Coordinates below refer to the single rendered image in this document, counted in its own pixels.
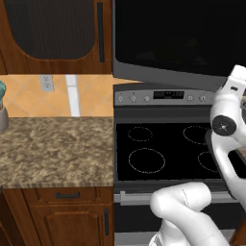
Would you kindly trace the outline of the black oven door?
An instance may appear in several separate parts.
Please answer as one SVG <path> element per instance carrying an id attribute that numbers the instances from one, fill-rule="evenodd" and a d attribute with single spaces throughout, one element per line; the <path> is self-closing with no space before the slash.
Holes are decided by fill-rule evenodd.
<path id="1" fill-rule="evenodd" d="M 210 204 L 203 212 L 211 217 L 227 240 L 232 238 L 245 218 L 239 203 Z M 149 205 L 122 206 L 114 203 L 115 246 L 148 246 L 160 225 L 161 220 L 151 212 Z"/>

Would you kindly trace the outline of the black grey microwave oven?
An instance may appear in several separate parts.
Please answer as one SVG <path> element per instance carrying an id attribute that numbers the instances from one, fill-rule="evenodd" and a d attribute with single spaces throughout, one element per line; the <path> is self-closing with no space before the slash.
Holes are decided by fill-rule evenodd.
<path id="1" fill-rule="evenodd" d="M 246 0 L 112 0 L 112 72 L 215 91 L 246 67 Z"/>

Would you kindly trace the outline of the wooden base cupboard door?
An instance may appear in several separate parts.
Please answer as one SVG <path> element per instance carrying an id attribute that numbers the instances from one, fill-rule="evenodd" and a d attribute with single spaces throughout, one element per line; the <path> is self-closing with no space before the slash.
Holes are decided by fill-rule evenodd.
<path id="1" fill-rule="evenodd" d="M 104 209 L 110 234 L 105 235 Z M 114 246 L 112 204 L 32 206 L 41 246 Z"/>

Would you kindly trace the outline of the wooden cupboard door dark panel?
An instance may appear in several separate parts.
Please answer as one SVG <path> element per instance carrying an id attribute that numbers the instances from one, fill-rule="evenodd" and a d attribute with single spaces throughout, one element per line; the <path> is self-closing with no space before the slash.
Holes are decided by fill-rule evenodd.
<path id="1" fill-rule="evenodd" d="M 110 74 L 111 7 L 112 0 L 0 0 L 0 74 Z"/>

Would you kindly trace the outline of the steel stove with black hob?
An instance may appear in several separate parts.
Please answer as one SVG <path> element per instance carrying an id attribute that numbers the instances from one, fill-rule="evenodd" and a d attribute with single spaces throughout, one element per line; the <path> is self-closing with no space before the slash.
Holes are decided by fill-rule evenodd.
<path id="1" fill-rule="evenodd" d="M 206 96 L 203 102 L 201 95 Z M 152 194 L 188 182 L 203 182 L 211 193 L 227 191 L 205 142 L 212 99 L 213 93 L 205 90 L 147 83 L 115 85 L 113 195 L 121 191 Z"/>

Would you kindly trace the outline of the wooden drawer front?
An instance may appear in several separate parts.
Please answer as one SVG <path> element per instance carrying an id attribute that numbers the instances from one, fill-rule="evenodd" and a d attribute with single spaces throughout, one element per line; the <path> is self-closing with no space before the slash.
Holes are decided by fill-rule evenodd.
<path id="1" fill-rule="evenodd" d="M 73 194 L 80 192 L 77 199 L 56 199 L 56 192 Z M 26 188 L 24 194 L 31 205 L 55 203 L 93 203 L 106 201 L 111 195 L 108 187 L 60 187 L 60 188 Z"/>

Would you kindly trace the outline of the grey utensil pot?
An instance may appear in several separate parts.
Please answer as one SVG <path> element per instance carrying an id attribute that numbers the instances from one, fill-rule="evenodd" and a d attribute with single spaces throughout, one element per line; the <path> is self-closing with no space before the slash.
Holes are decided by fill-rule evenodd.
<path id="1" fill-rule="evenodd" d="M 6 108 L 0 110 L 0 132 L 6 131 L 9 127 L 9 115 Z"/>

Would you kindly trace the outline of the teal kitchen tool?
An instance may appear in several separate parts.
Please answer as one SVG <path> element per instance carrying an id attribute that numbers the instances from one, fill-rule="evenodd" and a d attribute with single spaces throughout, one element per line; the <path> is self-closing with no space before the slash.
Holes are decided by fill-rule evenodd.
<path id="1" fill-rule="evenodd" d="M 0 81 L 0 110 L 3 109 L 3 97 L 5 96 L 7 87 L 4 82 Z"/>

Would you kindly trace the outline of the grey wall socket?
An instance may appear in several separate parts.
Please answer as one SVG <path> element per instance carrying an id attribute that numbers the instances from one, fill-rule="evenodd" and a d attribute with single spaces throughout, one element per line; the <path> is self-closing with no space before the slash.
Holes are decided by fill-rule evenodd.
<path id="1" fill-rule="evenodd" d="M 43 74 L 39 76 L 42 90 L 44 92 L 54 92 L 54 82 L 51 75 Z"/>

